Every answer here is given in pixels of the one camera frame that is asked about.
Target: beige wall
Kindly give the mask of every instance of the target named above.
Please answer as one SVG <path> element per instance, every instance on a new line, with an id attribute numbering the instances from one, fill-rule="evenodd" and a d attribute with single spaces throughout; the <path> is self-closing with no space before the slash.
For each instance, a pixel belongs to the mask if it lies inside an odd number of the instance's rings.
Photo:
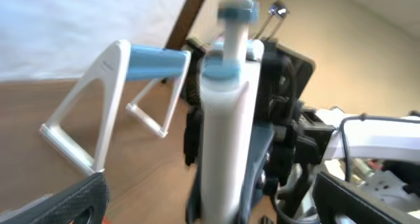
<path id="1" fill-rule="evenodd" d="M 265 14 L 275 0 L 259 1 Z M 348 0 L 282 1 L 291 13 L 276 37 L 316 62 L 301 97 L 307 105 L 391 116 L 420 110 L 420 51 L 408 36 Z"/>
<path id="2" fill-rule="evenodd" d="M 222 31 L 217 24 L 217 7 L 220 0 L 205 0 L 201 10 L 192 26 L 190 36 L 207 43 Z"/>

